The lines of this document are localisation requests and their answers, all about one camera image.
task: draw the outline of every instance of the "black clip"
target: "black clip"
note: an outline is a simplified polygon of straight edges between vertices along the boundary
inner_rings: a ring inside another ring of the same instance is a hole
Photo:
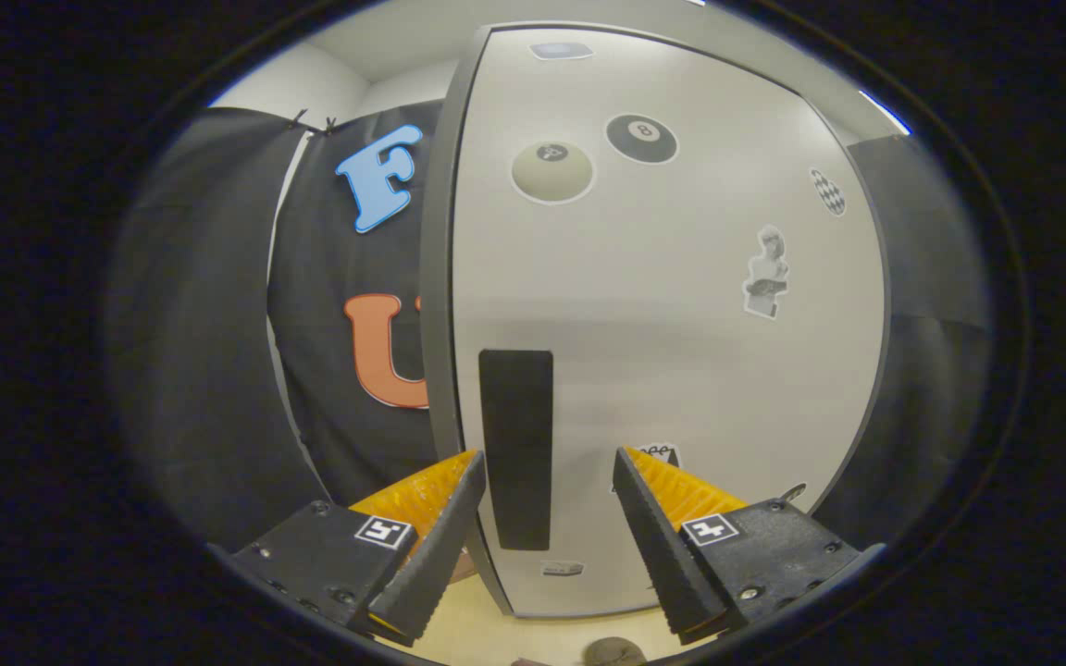
[[[305,113],[307,113],[307,109],[298,111],[298,115],[296,115],[295,118],[292,119],[292,121],[287,124],[288,130],[293,130],[293,128],[295,128],[295,126],[298,125],[298,118],[304,117]]]

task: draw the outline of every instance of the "small sticker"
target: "small sticker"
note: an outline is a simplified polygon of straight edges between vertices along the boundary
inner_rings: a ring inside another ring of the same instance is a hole
[[[538,60],[581,60],[595,54],[589,46],[579,42],[553,42],[549,44],[533,44],[530,50]]]
[[[829,212],[837,216],[845,214],[845,195],[841,193],[837,182],[829,180],[825,174],[815,168],[809,169],[809,178],[812,178],[812,186],[817,189],[818,197],[821,197],[821,202],[829,208]]]
[[[715,541],[741,534],[738,527],[731,525],[731,522],[723,518],[721,514],[687,520],[687,522],[681,523],[681,529],[685,531],[687,535],[690,535],[690,539],[698,547],[708,547]]]
[[[542,561],[543,576],[580,576],[583,569],[586,569],[586,565],[581,564],[581,562]]]
[[[356,538],[369,543],[379,545],[383,548],[397,550],[398,545],[401,545],[405,536],[409,534],[410,529],[411,526],[408,522],[371,516],[360,526],[360,530],[356,531]]]
[[[779,304],[775,298],[788,292],[788,262],[784,261],[784,234],[773,225],[759,230],[762,253],[747,261],[749,278],[743,283],[743,309],[775,320]]]
[[[652,458],[660,459],[661,462],[667,462],[677,469],[683,469],[681,466],[681,454],[677,450],[676,444],[672,442],[652,442],[650,444],[642,444],[635,448],[639,452],[646,452]],[[614,496],[614,484],[611,484],[611,494]]]

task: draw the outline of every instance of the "checkered sticker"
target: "checkered sticker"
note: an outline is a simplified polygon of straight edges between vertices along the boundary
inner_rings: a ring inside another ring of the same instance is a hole
[[[721,514],[685,520],[685,522],[681,523],[681,529],[685,531],[687,535],[690,535],[690,539],[693,539],[693,542],[698,547],[708,547],[708,545],[714,543],[714,541],[722,541],[741,534]]]
[[[812,178],[812,186],[817,189],[818,197],[821,197],[821,202],[829,208],[829,212],[837,216],[845,214],[845,195],[841,193],[837,182],[829,180],[825,174],[815,168],[809,169],[809,178]]]
[[[402,539],[414,529],[408,522],[401,520],[390,520],[389,518],[376,518],[372,516],[356,531],[356,538],[376,543],[379,547],[397,550]]]

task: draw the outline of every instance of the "black fabric backdrop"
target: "black fabric backdrop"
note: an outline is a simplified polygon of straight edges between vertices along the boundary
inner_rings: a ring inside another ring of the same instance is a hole
[[[312,135],[278,212],[270,274],[274,325],[293,417],[332,499],[342,505],[436,462],[424,409],[382,404],[356,379],[349,298],[390,294],[402,299],[392,321],[393,368],[423,378],[418,330],[418,239],[429,150],[441,101],[398,107]],[[356,233],[356,201],[335,167],[403,125],[422,130],[407,147],[415,176],[399,214]]]
[[[123,221],[106,298],[109,378],[144,475],[195,535],[237,550],[323,497],[275,389],[270,232],[304,135],[204,111]]]

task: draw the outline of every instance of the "white wall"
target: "white wall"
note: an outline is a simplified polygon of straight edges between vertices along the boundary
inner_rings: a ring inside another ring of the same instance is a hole
[[[355,117],[367,92],[368,81],[352,67],[302,43],[249,72],[211,105],[254,109],[287,118],[307,109],[302,123],[322,128],[325,117],[338,117],[339,123]]]
[[[766,72],[812,101],[835,130],[844,130],[846,144],[898,132],[851,81],[778,35],[713,3],[698,7],[682,0],[389,0],[308,40],[353,65],[365,79],[384,83],[401,79],[418,65],[456,59],[479,26],[546,18],[661,34]],[[399,38],[398,26],[420,26],[420,30]]]
[[[367,116],[376,111],[414,104],[418,101],[441,100],[452,84],[457,65],[457,60],[443,60],[369,85],[360,107],[356,110],[356,116]]]

